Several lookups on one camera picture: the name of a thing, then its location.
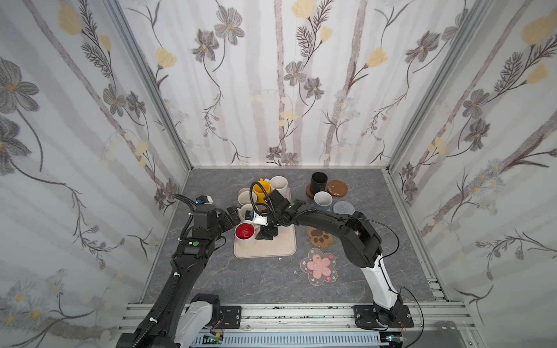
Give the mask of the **plain white mug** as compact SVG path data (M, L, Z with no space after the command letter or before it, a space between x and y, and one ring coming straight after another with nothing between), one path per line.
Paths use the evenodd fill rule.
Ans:
M253 206L251 204L245 204L243 205L240 210L239 210L239 217L242 221L246 220L246 214L248 212L252 212L253 211Z

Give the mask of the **white mug red inside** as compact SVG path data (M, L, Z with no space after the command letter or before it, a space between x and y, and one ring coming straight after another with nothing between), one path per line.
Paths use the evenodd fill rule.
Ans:
M236 244L241 248L251 248L256 242L255 232L255 226L252 223L240 223L234 230Z

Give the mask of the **beige serving tray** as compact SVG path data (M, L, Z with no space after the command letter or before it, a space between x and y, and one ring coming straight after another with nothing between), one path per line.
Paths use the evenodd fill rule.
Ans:
M261 226L255 224L254 226L256 237ZM251 248L239 247L235 242L234 235L234 255L239 259L291 256L294 255L296 250L296 233L293 225L288 227L279 226L278 236L275 237L273 241L256 240L255 245Z

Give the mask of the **lavender mug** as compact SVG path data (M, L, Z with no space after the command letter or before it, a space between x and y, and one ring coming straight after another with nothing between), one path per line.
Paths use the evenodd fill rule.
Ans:
M250 204L252 200L253 198L249 188L242 188L239 190L238 203L240 204L240 206Z

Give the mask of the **yellow mug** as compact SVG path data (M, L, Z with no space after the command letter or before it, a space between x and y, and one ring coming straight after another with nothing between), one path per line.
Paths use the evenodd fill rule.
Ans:
M257 196L257 203L264 203L265 198L271 193L272 188L268 179L260 179L253 187Z

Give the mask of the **brown cork round coaster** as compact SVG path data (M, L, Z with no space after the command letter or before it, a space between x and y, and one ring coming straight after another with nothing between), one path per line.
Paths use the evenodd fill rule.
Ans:
M313 199L314 194L313 194L313 193L311 192L311 190L310 190L310 185L307 185L307 186L306 186L306 188L305 188L305 193L306 193L306 195L307 195L308 197L310 197L311 199Z

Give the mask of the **white mug blue handle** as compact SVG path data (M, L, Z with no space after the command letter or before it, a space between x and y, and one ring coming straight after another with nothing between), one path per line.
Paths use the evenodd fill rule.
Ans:
M313 207L329 212L332 208L333 197L327 191L319 191L313 197Z

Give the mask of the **brown paw coaster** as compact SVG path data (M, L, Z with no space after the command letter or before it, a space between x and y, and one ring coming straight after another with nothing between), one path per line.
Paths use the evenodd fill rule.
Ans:
M328 249L334 243L333 236L321 229L309 228L306 233L309 238L309 242L314 247Z

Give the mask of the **black ceramic mug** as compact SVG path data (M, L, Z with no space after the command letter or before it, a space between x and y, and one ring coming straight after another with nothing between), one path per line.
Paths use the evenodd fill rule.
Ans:
M323 172L314 172L310 178L310 193L315 195L321 191L326 191L329 178Z

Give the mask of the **blue grey woven coaster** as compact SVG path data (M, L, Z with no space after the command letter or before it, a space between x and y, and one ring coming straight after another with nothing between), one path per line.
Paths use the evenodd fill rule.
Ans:
M333 205L332 211L336 214L352 215L355 207L347 201L338 201Z

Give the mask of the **dark brown glossy coaster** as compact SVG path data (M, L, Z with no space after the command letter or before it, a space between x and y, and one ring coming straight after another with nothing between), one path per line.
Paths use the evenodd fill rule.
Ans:
M326 191L332 195L332 197L344 197L347 195L349 188L346 183L339 180L329 181L326 186Z

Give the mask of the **pink flower coaster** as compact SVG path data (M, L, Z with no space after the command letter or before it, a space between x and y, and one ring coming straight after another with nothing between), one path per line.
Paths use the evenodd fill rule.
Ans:
M339 278L336 266L337 259L334 255L317 248L312 248L308 256L300 261L300 270L314 287L336 282Z

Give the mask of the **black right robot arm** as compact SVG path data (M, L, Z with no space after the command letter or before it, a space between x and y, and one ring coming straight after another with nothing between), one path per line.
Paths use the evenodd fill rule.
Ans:
M403 298L395 291L384 266L381 237L363 213L332 213L302 200L291 202L279 193L272 193L263 203L257 203L240 216L260 226L262 232L295 225L315 228L336 237L345 257L362 270L367 280L379 324L387 326L407 318Z

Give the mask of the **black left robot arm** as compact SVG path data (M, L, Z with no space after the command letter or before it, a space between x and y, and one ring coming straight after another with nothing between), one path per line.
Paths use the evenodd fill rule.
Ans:
M190 347L204 327L220 321L217 295L203 295L193 313L182 315L194 284L203 273L216 242L240 223L238 210L212 204L190 208L189 219L170 258L171 274L149 313L134 332L124 333L117 347Z

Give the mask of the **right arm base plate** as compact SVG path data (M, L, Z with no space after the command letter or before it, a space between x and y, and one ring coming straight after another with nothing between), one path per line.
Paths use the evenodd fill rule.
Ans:
M360 329L386 331L395 328L413 328L414 322L408 306L396 304L387 310L376 304L355 305L353 308L355 324Z

